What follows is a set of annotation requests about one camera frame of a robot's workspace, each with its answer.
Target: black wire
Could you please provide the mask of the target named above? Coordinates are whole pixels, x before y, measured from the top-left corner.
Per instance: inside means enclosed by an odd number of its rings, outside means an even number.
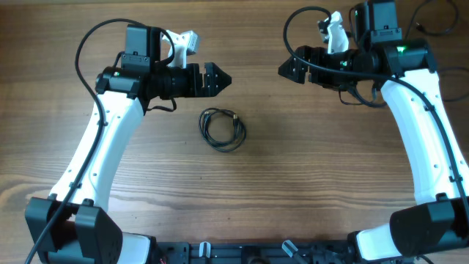
[[[397,78],[394,78],[394,77],[391,77],[391,76],[380,75],[380,74],[357,73],[357,72],[350,72],[350,71],[345,71],[345,70],[333,70],[333,69],[329,69],[329,68],[326,68],[326,67],[321,67],[319,65],[312,64],[312,63],[306,61],[305,59],[303,59],[302,57],[298,56],[293,51],[290,44],[288,43],[288,39],[287,39],[288,25],[290,24],[290,22],[292,21],[292,19],[296,15],[298,15],[302,12],[305,12],[305,11],[310,11],[310,10],[320,11],[320,12],[324,12],[326,14],[330,14],[326,9],[321,8],[321,7],[304,7],[304,8],[300,8],[299,10],[296,10],[295,12],[293,12],[288,17],[287,22],[285,22],[284,33],[283,33],[284,44],[285,44],[285,47],[287,48],[288,52],[294,58],[298,59],[300,62],[302,62],[302,63],[304,63],[304,64],[308,65],[309,67],[312,67],[316,70],[321,70],[321,71],[326,72],[326,73],[332,73],[332,74],[337,74],[337,75],[342,75],[342,76],[352,76],[352,77],[355,77],[355,78],[371,79],[371,80],[375,80],[375,81],[383,81],[383,82],[393,81],[397,84],[401,84],[402,86],[407,87],[409,90],[411,90],[413,93],[415,93],[424,102],[425,106],[428,108],[428,111],[432,114],[433,119],[435,120],[435,123],[438,127],[438,130],[440,131],[441,138],[443,140],[443,143],[445,144],[446,151],[448,153],[448,159],[449,159],[449,162],[451,164],[452,172],[454,173],[454,179],[455,179],[454,182],[456,183],[459,195],[461,196],[462,204],[464,206],[464,211],[465,211],[465,217],[466,217],[466,220],[468,222],[468,227],[469,227],[469,203],[468,203],[468,199],[466,198],[466,194],[465,194],[464,188],[463,188],[462,183],[461,183],[461,179],[460,179],[461,175],[459,174],[456,158],[454,157],[453,148],[452,148],[451,143],[449,141],[448,134],[445,131],[445,127],[443,126],[443,123],[441,122],[441,119],[438,116],[438,114],[435,110],[435,107],[432,105],[432,103],[430,103],[430,101],[425,97],[425,95],[423,93],[421,93],[417,88],[415,88],[411,84],[407,83],[406,81],[403,81],[403,80],[400,80],[400,79],[397,79]]]
[[[349,10],[349,27],[350,27],[350,32],[352,32],[353,42],[355,42],[355,45],[358,47],[357,36],[355,36],[355,30],[354,30],[353,24],[352,24],[352,11],[354,9],[355,9],[355,7],[352,7]]]
[[[344,105],[346,105],[346,106],[362,106],[363,105],[362,103],[349,103],[349,102],[346,102],[346,101],[342,100],[342,95],[341,94],[342,94],[342,92],[339,91],[339,100]]]
[[[409,37],[409,33],[410,33],[410,30],[412,29],[412,25],[413,25],[413,21],[416,19],[416,16],[417,16],[417,13],[418,11],[424,7],[425,5],[429,4],[430,2],[432,2],[434,0],[425,0],[423,3],[421,3],[417,8],[416,8],[416,11],[414,11],[413,15],[412,15],[412,18],[410,19],[410,23],[409,23],[409,26],[407,28],[407,31],[405,32],[405,37],[404,39],[406,40],[407,37]],[[446,0],[446,2],[448,2],[448,4],[450,4],[453,9],[454,9],[454,20],[453,20],[453,23],[445,30],[443,30],[442,32],[428,32],[424,26],[422,26],[421,24],[417,23],[417,30],[419,30],[420,32],[422,32],[423,34],[427,35],[427,36],[431,36],[431,37],[441,37],[441,36],[444,36],[446,34],[449,34],[453,31],[453,29],[456,27],[458,21],[459,21],[459,8],[457,7],[457,5],[453,2],[453,0]]]
[[[357,98],[358,102],[362,103],[365,106],[368,106],[368,107],[371,107],[371,108],[382,108],[382,107],[387,106],[386,102],[384,102],[384,103],[374,103],[374,102],[370,102],[367,99],[363,98],[361,96],[361,94],[358,92],[357,87],[353,87],[349,92],[353,95],[353,97]]]
[[[225,141],[225,142],[220,142],[218,140],[215,140],[208,132],[208,127],[210,125],[210,121],[214,114],[224,114],[233,119],[234,133],[233,133],[233,137],[230,140]],[[215,150],[218,150],[222,153],[228,153],[233,150],[236,150],[246,140],[246,135],[247,135],[246,127],[244,126],[243,122],[241,122],[240,118],[233,111],[226,110],[226,109],[217,109],[213,107],[205,109],[200,114],[199,130],[204,140]]]
[[[154,109],[157,109],[157,110],[162,110],[162,111],[173,112],[174,110],[177,109],[177,105],[176,105],[176,101],[173,98],[171,98],[171,103],[173,103],[173,109],[169,109],[164,106],[153,106],[151,109],[147,109],[147,111],[152,111]]]
[[[469,73],[469,69],[466,68],[466,67],[460,67],[460,66],[455,66],[455,67],[446,67],[446,68],[443,68],[443,69],[440,69],[438,70],[439,73],[444,73],[444,72],[448,72],[448,71],[451,71],[451,70],[461,70],[461,71],[465,71],[466,73]],[[453,102],[459,102],[461,100],[464,100],[466,98],[469,98],[469,92],[466,92],[464,95],[460,95],[456,98],[451,98],[451,99],[445,99],[443,98],[443,102],[446,102],[446,103],[453,103]]]
[[[428,264],[434,264],[427,256],[421,255],[417,257],[417,260],[422,259],[425,260]]]
[[[120,59],[120,57],[121,57],[123,54],[124,54],[124,51],[121,51],[121,52],[119,52],[119,53],[117,54],[116,60],[114,61],[114,64],[112,65],[112,67],[113,67],[114,69],[116,69],[117,63],[119,63],[119,59]]]
[[[97,144],[98,142],[100,141],[100,137],[101,137],[101,134],[103,133],[103,127],[104,127],[104,124],[106,123],[106,116],[104,115],[104,108],[103,108],[103,105],[101,104],[99,98],[96,96],[95,92],[92,90],[92,88],[88,85],[88,83],[86,82],[85,78],[83,77],[83,75],[81,74],[81,71],[80,71],[80,67],[78,65],[78,61],[80,59],[80,53],[81,53],[81,49],[83,48],[84,46],[84,43],[86,42],[86,40],[88,39],[88,37],[94,32],[96,31],[96,29],[99,29],[101,26],[105,26],[109,23],[113,23],[113,22],[126,22],[126,23],[131,23],[131,24],[134,24],[134,25],[138,25],[138,26],[145,26],[144,24],[140,23],[140,22],[137,22],[137,21],[133,21],[133,20],[130,20],[130,19],[126,19],[126,18],[115,18],[115,19],[111,19],[111,20],[108,20],[108,21],[104,21],[104,22],[101,22],[99,23],[98,25],[94,26],[92,29],[90,29],[88,31],[88,33],[85,34],[85,36],[83,37],[83,39],[81,40],[80,42],[80,45],[78,46],[78,49],[76,51],[76,55],[75,55],[75,70],[76,70],[76,73],[78,75],[78,77],[80,78],[80,81],[81,83],[85,86],[86,90],[88,91],[88,93],[91,95],[91,97],[93,98],[93,101],[96,103],[96,106],[97,106],[97,110],[98,110],[98,113],[100,115],[100,120],[98,122],[98,127],[97,127],[97,133],[96,133],[96,136],[95,136],[95,140],[93,141],[93,144],[91,146],[91,148],[89,149],[89,152],[88,154],[86,155],[85,157],[85,160],[83,162],[83,164],[81,165],[81,168],[80,170],[78,171],[78,174],[76,175],[76,178],[75,180],[73,181],[71,187],[70,187],[70,190],[67,192],[67,195],[65,195],[65,198],[62,200],[60,206],[57,208],[57,210],[55,211],[55,213],[52,215],[51,219],[48,221],[48,223],[46,224],[46,226],[44,227],[43,231],[41,232],[41,234],[39,235],[39,237],[37,238],[36,240],[36,243],[34,244],[34,246],[31,248],[31,251],[29,252],[28,254],[28,257],[26,258],[26,261],[25,261],[25,264],[29,264],[31,263],[34,255],[36,254],[37,250],[39,249],[39,246],[40,244],[43,242],[46,234],[49,232],[49,230],[52,228],[53,225],[55,225],[57,219],[60,217],[60,215],[62,214],[62,211],[64,210],[66,204],[68,203],[68,201],[70,200],[70,198],[72,197],[73,193],[75,192],[75,190],[77,189],[78,187],[78,184],[81,182],[81,178],[83,177],[84,175],[84,172],[86,170],[86,168],[88,167],[89,165],[89,161],[91,160],[92,156],[94,155],[95,153],[95,150],[96,150],[96,147],[97,147]],[[171,46],[174,50],[174,44],[173,44],[173,41],[171,39],[171,37],[169,36],[169,34],[166,32],[166,30],[162,30],[162,33],[164,35],[166,35],[169,39],[169,42],[171,43]],[[172,60],[174,59],[174,53],[164,59],[163,61],[160,61],[158,63],[162,63],[164,65],[167,65],[169,64]]]

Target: black mount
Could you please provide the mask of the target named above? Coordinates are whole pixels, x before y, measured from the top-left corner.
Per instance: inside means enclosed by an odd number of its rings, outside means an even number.
[[[282,243],[244,243],[210,245],[210,253],[201,246],[206,243],[159,243],[162,260],[171,264],[413,264],[413,258],[381,260],[377,262],[355,261],[349,241],[318,241],[296,243],[298,258],[290,257],[282,249]]]
[[[35,243],[61,204],[55,198],[29,200],[25,218]],[[68,220],[72,215],[75,221]],[[121,248],[121,229],[103,209],[85,199],[82,205],[66,205],[37,254],[42,263],[116,263]]]

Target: green led light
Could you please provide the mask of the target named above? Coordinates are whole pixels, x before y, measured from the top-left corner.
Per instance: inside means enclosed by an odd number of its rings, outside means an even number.
[[[397,48],[398,52],[404,52],[407,47],[406,46],[397,46],[396,48]]]

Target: wood grain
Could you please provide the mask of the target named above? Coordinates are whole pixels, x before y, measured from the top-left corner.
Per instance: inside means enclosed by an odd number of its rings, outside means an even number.
[[[152,111],[144,118],[111,192],[109,213],[122,230],[159,241],[340,239],[414,205],[410,166],[388,109],[343,106],[334,92],[277,75],[288,58],[282,28],[294,10],[318,5],[345,14],[358,2],[1,6],[0,263],[24,261],[32,246],[26,203],[47,196],[88,122],[92,100],[73,67],[79,41],[96,23],[116,17],[175,32],[193,29],[202,44],[190,61],[215,62],[233,77],[216,98],[178,99],[175,113]],[[418,2],[397,4],[405,28]],[[469,63],[469,3],[458,5],[462,20],[455,32],[429,39],[441,66]],[[293,21],[292,45],[323,45],[315,26],[322,18],[312,12]],[[451,19],[441,3],[419,16],[433,29]],[[124,40],[124,24],[89,38],[80,61],[89,82],[114,61]],[[445,96],[467,90],[467,76],[441,78]],[[361,90],[369,96],[366,85]],[[210,106],[232,109],[246,124],[248,138],[235,153],[217,153],[200,137],[197,118]],[[466,157],[468,107],[469,101],[446,106]],[[465,263],[468,256],[467,250],[430,255],[436,263]]]

